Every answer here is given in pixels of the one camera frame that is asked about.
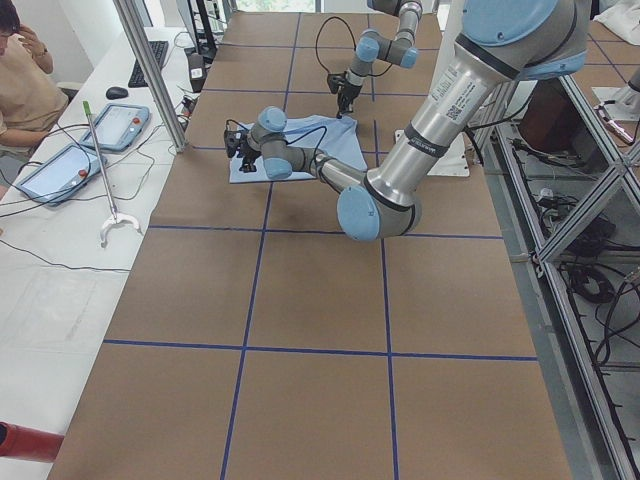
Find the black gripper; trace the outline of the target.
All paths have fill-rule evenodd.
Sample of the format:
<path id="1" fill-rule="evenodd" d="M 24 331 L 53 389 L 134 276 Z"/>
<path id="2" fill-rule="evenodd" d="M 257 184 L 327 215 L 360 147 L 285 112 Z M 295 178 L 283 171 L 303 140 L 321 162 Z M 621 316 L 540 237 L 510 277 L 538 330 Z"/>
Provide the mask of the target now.
<path id="1" fill-rule="evenodd" d="M 346 113 L 354 113 L 355 99 L 359 96 L 360 92 L 360 85 L 354 85 L 348 81 L 345 82 L 344 87 L 337 94 L 338 110 L 336 117 L 338 119 L 341 119 Z"/>
<path id="2" fill-rule="evenodd" d="M 256 160 L 261 156 L 260 150 L 254 149 L 247 137 L 242 137 L 238 147 L 238 157 L 242 160 L 240 170 L 243 173 L 255 173 Z"/>

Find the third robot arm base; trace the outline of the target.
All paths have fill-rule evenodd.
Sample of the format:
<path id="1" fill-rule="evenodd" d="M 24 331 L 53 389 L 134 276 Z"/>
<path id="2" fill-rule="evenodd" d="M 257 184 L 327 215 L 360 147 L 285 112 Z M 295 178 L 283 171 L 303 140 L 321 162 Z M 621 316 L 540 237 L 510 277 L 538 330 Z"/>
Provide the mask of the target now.
<path id="1" fill-rule="evenodd" d="M 593 87 L 598 103 L 596 112 L 606 119 L 615 121 L 636 121 L 639 119 L 639 70 L 620 88 Z"/>

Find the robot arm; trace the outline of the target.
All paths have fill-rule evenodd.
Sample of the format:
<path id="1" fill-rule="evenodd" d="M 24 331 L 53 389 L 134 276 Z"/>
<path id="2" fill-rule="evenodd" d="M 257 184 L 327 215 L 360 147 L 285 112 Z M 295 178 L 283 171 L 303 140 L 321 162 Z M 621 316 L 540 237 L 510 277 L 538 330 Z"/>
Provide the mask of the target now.
<path id="1" fill-rule="evenodd" d="M 359 96 L 364 80 L 373 75 L 372 66 L 376 60 L 410 69 L 418 57 L 415 40 L 423 14 L 422 2 L 372 0 L 367 6 L 397 17 L 398 29 L 393 39 L 385 38 L 375 29 L 363 31 L 349 67 L 341 74 L 327 76 L 330 91 L 337 95 L 337 118 L 353 111 L 353 102 Z"/>
<path id="2" fill-rule="evenodd" d="M 509 81 L 557 78 L 582 68 L 588 1 L 467 1 L 454 55 L 381 166 L 359 171 L 319 148 L 292 146 L 287 117 L 267 107 L 250 128 L 224 133 L 242 171 L 263 160 L 271 181 L 304 172 L 339 194 L 337 217 L 358 241 L 401 236 L 421 217 L 414 193 L 494 88 Z"/>

